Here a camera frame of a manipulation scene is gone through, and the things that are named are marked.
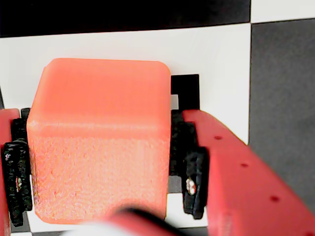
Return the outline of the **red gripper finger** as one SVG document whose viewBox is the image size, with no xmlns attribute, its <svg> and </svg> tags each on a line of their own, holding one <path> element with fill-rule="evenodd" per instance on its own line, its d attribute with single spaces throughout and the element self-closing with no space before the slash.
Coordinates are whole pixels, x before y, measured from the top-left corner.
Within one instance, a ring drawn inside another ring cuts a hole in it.
<svg viewBox="0 0 315 236">
<path fill-rule="evenodd" d="M 171 112 L 170 171 L 184 212 L 212 236 L 312 236 L 315 217 L 234 133 L 201 110 Z"/>
<path fill-rule="evenodd" d="M 24 224 L 31 211 L 32 188 L 27 119 L 30 108 L 0 110 L 0 234 Z"/>
</svg>

